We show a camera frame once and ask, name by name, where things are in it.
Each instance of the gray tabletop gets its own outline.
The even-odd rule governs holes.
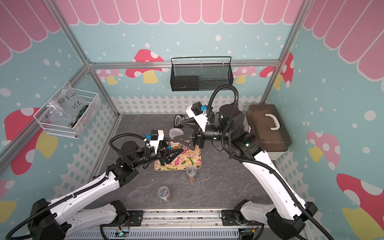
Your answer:
[[[149,134],[151,129],[163,129],[165,137],[173,128],[175,115],[141,114],[124,115],[116,135],[136,133],[141,136]],[[144,143],[136,138],[123,137],[114,145],[118,148],[129,140]],[[221,149],[219,142],[214,142]],[[102,169],[112,164],[118,155],[108,150]],[[202,166],[197,171],[195,182],[188,182],[184,170],[155,171],[154,163],[147,169],[138,167],[139,174],[128,184],[110,192],[87,206],[97,208],[120,200],[128,209],[144,208],[233,208],[242,199],[249,199],[259,204],[272,204],[272,201],[253,174],[236,160],[229,159],[225,151],[216,151],[210,142],[201,150]],[[164,202],[157,195],[161,186],[167,186],[172,194],[171,202]]]

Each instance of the clear plastic container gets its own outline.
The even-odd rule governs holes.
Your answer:
[[[161,198],[164,199],[165,202],[170,202],[172,201],[172,196],[170,195],[169,188],[163,186],[159,188],[157,191],[157,195]]]
[[[189,182],[196,181],[197,168],[195,166],[187,167],[187,179]]]

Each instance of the floral mat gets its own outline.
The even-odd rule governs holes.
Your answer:
[[[168,170],[185,170],[189,166],[195,166],[196,168],[201,167],[201,149],[196,146],[195,150],[192,151],[189,148],[182,146],[183,152],[172,161],[171,164],[162,166],[160,161],[155,161],[156,171],[168,171]]]

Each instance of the black cable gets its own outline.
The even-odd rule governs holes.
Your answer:
[[[117,152],[119,149],[113,145],[113,142],[114,142],[116,139],[121,138],[121,137],[137,137],[138,139],[141,139],[141,140],[145,140],[145,139],[146,139],[146,137],[142,137],[142,136],[137,135],[137,134],[134,134],[134,133],[122,133],[122,134],[116,135],[116,136],[114,136],[113,138],[111,138],[110,141],[109,141],[109,146],[110,146],[114,151],[116,151],[116,152]],[[145,144],[145,146],[144,146],[144,159],[145,159],[145,160],[148,160],[148,159],[149,159],[149,154],[150,154],[150,150],[148,149],[147,145]]]
[[[230,112],[229,117],[228,117],[227,125],[225,126],[225,128],[224,128],[224,130],[220,136],[220,142],[221,142],[221,145],[222,145],[223,149],[225,150],[225,152],[230,157],[232,157],[233,159],[235,159],[239,162],[252,163],[252,164],[256,164],[256,165],[259,165],[259,166],[266,168],[270,172],[270,174],[273,174],[279,180],[279,182],[283,185],[285,190],[288,192],[288,195],[291,197],[291,199],[295,203],[295,206],[297,206],[301,210],[301,212],[304,214],[304,216],[306,216],[329,240],[334,240],[333,237],[329,234],[329,232],[327,230],[325,230],[325,228],[320,223],[318,223],[316,221],[316,219],[314,219],[305,210],[305,208],[301,205],[299,200],[297,200],[296,196],[294,195],[294,193],[289,188],[288,184],[284,181],[282,176],[276,170],[274,170],[273,168],[271,168],[270,166],[268,166],[267,164],[265,164],[263,162],[256,161],[256,160],[250,159],[250,158],[237,157],[225,147],[224,137],[225,137],[225,134],[227,133],[227,131],[229,130],[229,128],[232,124],[233,114],[237,108],[237,104],[238,104],[238,100],[239,100],[239,93],[238,93],[237,89],[230,84],[224,84],[224,85],[221,85],[220,87],[216,88],[216,90],[212,93],[211,98],[209,99],[209,103],[208,103],[209,106],[207,107],[207,111],[208,111],[208,108],[209,108],[209,111],[211,110],[211,108],[212,108],[211,105],[212,105],[213,99],[215,98],[216,94],[224,88],[228,88],[229,90],[232,90],[234,95],[235,95],[235,98],[234,98],[233,104],[232,104],[232,108],[231,108],[231,112]]]
[[[302,237],[302,236],[300,236],[300,235],[297,235],[296,236],[298,239],[300,239],[300,240],[307,240],[306,238],[304,238],[304,237]]]
[[[213,141],[211,141],[211,144],[212,144],[213,148],[214,148],[214,149],[216,149],[216,151],[218,151],[218,152],[221,152],[221,151],[223,151],[223,150],[224,150],[224,148],[222,148],[221,150],[218,150],[218,149],[215,147],[215,145],[214,145],[214,142],[213,142]]]
[[[107,236],[104,234],[104,231],[103,231],[103,225],[100,225],[100,233],[101,233],[101,236],[103,237],[104,240],[109,240],[107,238]]]
[[[253,239],[253,240],[258,240],[258,239],[260,238],[260,236],[262,235],[263,230],[264,230],[264,224],[262,223],[262,227],[261,227],[261,229],[260,229],[259,234],[257,234],[256,238]]]
[[[24,225],[26,225],[27,223],[29,223],[30,221],[34,220],[35,218],[43,215],[45,212],[49,211],[51,208],[63,203],[63,202],[66,202],[67,200],[73,198],[73,197],[76,197],[77,195],[81,194],[81,193],[84,193],[94,187],[97,187],[98,185],[102,184],[105,180],[108,179],[108,175],[109,175],[109,168],[111,166],[108,166],[106,171],[105,171],[105,176],[100,180],[98,181],[97,183],[95,184],[92,184],[91,186],[89,187],[86,187],[84,189],[81,189],[71,195],[68,195],[66,196],[65,198],[62,198],[60,200],[58,200],[57,202],[45,207],[44,209],[41,209],[40,211],[36,212],[35,214],[33,214],[32,216],[30,216],[29,218],[25,219],[24,221],[22,221],[21,223],[19,223],[17,226],[15,226],[12,230],[9,231],[9,233],[5,236],[5,240],[23,240],[23,239],[28,239],[28,238],[31,238],[31,235],[24,235],[24,236],[20,236],[20,237],[12,237],[12,235],[17,232],[17,230],[19,230],[20,228],[22,228]]]

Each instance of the mushroom illustration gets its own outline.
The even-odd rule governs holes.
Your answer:
[[[383,189],[346,174],[338,174],[336,182],[353,204],[359,206],[357,209],[341,209],[356,236],[361,240],[383,237]]]
[[[156,53],[148,50],[148,49],[140,49],[134,59],[133,62],[164,62],[164,60],[157,55]],[[147,68],[147,69],[127,69],[125,74],[130,78],[135,78],[143,74],[144,83],[157,83],[158,79],[155,76],[155,70],[168,72],[169,68]]]
[[[16,135],[33,119],[39,108],[23,108],[10,113],[4,120],[5,135],[7,140],[3,145],[7,145]],[[45,158],[50,158],[59,144],[57,137],[46,134],[40,129],[25,147],[17,154],[11,162],[11,169],[14,174],[21,175],[26,173],[32,165],[35,157],[35,150],[39,150]]]
[[[233,78],[237,78],[235,83],[245,83],[245,75],[256,76],[257,71],[255,67],[238,67],[232,70]]]
[[[123,76],[123,74],[118,69],[98,69],[96,73],[103,83],[105,83],[105,79],[107,79],[107,83],[109,85],[116,85],[118,83],[114,76]]]
[[[14,180],[0,180],[0,199],[13,187]],[[0,223],[5,223],[16,208],[16,201],[0,201]]]
[[[281,70],[279,76],[277,77],[277,81],[275,82],[275,89],[280,90],[280,84],[281,81],[284,79],[285,86],[289,88],[292,83],[292,78],[293,78],[293,71],[294,71],[294,61],[293,61],[293,55],[292,53],[289,53],[287,60],[285,61],[285,64],[283,66],[283,69]],[[272,75],[274,70],[274,67],[268,66],[264,68],[260,72],[260,77],[266,78]]]
[[[331,170],[336,169],[340,161],[340,145],[337,138],[334,135],[321,132],[307,132],[307,139],[315,145],[308,150],[312,159],[319,162],[320,158],[325,156],[329,168]]]

